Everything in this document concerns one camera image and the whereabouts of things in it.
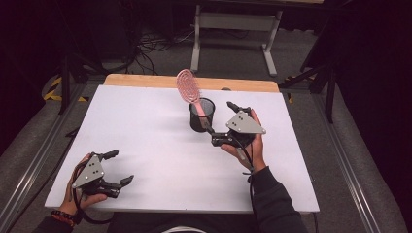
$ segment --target black sleeve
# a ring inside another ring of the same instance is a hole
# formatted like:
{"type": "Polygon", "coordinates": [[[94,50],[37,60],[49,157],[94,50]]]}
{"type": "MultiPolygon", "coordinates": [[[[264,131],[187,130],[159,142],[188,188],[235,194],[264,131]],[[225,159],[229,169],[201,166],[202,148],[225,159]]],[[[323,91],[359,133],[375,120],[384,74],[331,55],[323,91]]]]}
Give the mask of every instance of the black sleeve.
{"type": "Polygon", "coordinates": [[[300,213],[293,208],[288,192],[276,181],[269,167],[253,175],[252,185],[254,207],[262,233],[307,232],[300,213]]]}
{"type": "Polygon", "coordinates": [[[72,231],[73,228],[69,224],[48,216],[34,229],[33,233],[71,233],[72,231]]]}

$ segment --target beaded bracelet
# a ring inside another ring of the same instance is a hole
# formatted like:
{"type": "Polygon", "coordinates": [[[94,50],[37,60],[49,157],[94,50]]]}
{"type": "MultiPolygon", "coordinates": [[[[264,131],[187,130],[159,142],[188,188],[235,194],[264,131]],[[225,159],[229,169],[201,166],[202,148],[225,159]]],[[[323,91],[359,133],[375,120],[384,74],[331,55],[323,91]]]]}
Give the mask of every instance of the beaded bracelet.
{"type": "Polygon", "coordinates": [[[79,224],[80,221],[82,220],[82,218],[79,217],[79,216],[72,216],[72,215],[69,215],[69,214],[61,212],[61,211],[52,211],[51,215],[55,219],[57,219],[59,221],[66,222],[72,227],[74,227],[75,224],[79,224]]]}

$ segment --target pink hairbrush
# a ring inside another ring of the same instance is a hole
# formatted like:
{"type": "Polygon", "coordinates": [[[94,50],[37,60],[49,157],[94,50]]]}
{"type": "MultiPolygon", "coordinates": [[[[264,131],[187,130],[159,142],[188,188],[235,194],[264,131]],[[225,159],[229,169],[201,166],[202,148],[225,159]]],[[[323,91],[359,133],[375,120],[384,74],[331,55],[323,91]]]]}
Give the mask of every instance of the pink hairbrush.
{"type": "Polygon", "coordinates": [[[200,122],[202,123],[203,128],[206,128],[206,124],[209,122],[205,118],[205,112],[200,105],[200,91],[194,78],[194,74],[190,70],[185,69],[179,72],[176,85],[182,98],[186,102],[194,105],[197,110],[197,114],[200,116],[200,122]]]}

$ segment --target black mesh cup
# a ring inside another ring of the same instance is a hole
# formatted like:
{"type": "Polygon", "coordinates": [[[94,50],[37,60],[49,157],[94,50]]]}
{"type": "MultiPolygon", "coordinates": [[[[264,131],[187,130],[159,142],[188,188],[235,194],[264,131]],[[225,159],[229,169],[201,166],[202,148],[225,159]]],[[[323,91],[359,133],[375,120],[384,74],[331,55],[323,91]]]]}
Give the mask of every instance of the black mesh cup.
{"type": "Polygon", "coordinates": [[[200,106],[203,108],[205,116],[200,116],[197,113],[196,106],[189,104],[190,110],[190,127],[199,133],[206,132],[206,128],[202,126],[201,118],[206,118],[210,126],[212,126],[213,114],[215,113],[215,104],[208,98],[200,98],[200,106]]]}

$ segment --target white tabletop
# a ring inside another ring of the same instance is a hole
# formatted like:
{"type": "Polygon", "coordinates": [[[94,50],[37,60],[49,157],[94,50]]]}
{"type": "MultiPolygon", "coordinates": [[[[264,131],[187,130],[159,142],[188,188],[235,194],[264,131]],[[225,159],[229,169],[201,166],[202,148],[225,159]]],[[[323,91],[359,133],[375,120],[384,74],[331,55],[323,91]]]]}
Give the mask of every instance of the white tabletop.
{"type": "MultiPolygon", "coordinates": [[[[252,107],[267,133],[264,158],[300,212],[319,206],[281,93],[203,90],[216,105],[213,127],[227,132],[235,113],[231,101],[252,107]]],[[[246,172],[240,163],[210,143],[207,133],[189,126],[189,104],[175,88],[98,87],[80,131],[57,175],[45,206],[59,207],[77,163],[89,152],[119,150],[103,160],[105,181],[134,175],[117,199],[94,206],[119,212],[249,213],[246,172]]]]}

